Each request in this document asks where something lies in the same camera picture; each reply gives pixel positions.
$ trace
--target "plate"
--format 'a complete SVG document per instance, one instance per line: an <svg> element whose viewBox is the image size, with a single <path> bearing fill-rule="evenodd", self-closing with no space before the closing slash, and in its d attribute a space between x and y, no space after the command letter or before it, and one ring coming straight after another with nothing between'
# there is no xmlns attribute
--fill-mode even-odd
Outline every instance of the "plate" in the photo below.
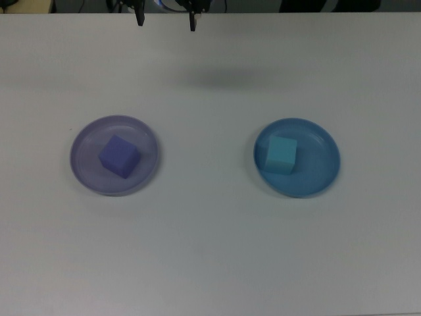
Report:
<svg viewBox="0 0 421 316"><path fill-rule="evenodd" d="M295 165L289 175L262 169L271 136L297 140ZM273 189L295 198L323 192L335 180L341 165L339 150L329 133L301 118L284 118L268 125L257 137L254 156L263 179Z"/></svg>
<svg viewBox="0 0 421 316"><path fill-rule="evenodd" d="M112 135L134 144L140 152L140 162L127 179L104 168L98 158ZM93 121L79 133L70 151L74 176L85 187L106 196L124 196L142 188L153 176L158 160L158 142L152 130L140 120L124 115Z"/></svg>

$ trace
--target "cube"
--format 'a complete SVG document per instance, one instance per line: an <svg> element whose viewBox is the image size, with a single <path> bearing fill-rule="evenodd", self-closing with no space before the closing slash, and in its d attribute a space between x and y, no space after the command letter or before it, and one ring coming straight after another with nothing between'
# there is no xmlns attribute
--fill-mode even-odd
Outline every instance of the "cube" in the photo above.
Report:
<svg viewBox="0 0 421 316"><path fill-rule="evenodd" d="M140 154L135 145L113 135L98 158L104 168L127 179L139 163Z"/></svg>
<svg viewBox="0 0 421 316"><path fill-rule="evenodd" d="M263 170L279 174L291 174L295 165L297 140L271 136Z"/></svg>

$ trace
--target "cable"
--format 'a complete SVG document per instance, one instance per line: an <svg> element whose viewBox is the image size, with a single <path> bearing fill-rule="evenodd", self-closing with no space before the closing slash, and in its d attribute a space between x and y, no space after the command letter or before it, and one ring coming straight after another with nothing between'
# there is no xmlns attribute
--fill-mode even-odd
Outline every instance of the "cable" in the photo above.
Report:
<svg viewBox="0 0 421 316"><path fill-rule="evenodd" d="M112 9L110 10L110 13L114 13L115 9L117 8L117 5L119 4L120 1L117 1L116 4L112 7Z"/></svg>
<svg viewBox="0 0 421 316"><path fill-rule="evenodd" d="M82 1L82 4L80 5L78 13L81 13L82 9L84 8L85 0Z"/></svg>

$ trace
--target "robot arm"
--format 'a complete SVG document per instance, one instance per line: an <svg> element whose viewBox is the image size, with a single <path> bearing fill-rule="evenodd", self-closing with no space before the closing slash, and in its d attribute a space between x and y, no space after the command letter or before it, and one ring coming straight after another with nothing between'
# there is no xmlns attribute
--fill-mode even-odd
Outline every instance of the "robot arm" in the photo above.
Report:
<svg viewBox="0 0 421 316"><path fill-rule="evenodd" d="M211 7L212 0L176 0L177 3L189 13L190 30L196 31L197 19L203 12L208 12ZM145 0L134 1L134 12L136 14L137 25L142 26L145 22Z"/></svg>

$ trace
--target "white table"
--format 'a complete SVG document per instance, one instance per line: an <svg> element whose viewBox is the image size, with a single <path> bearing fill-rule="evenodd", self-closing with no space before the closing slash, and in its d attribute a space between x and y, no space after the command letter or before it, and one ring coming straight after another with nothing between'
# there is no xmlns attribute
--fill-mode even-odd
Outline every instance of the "white table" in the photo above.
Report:
<svg viewBox="0 0 421 316"><path fill-rule="evenodd" d="M421 311L421 15L2 16L0 314L311 316ZM74 178L112 114L159 138L153 181ZM342 169L277 194L268 123L310 119Z"/></svg>

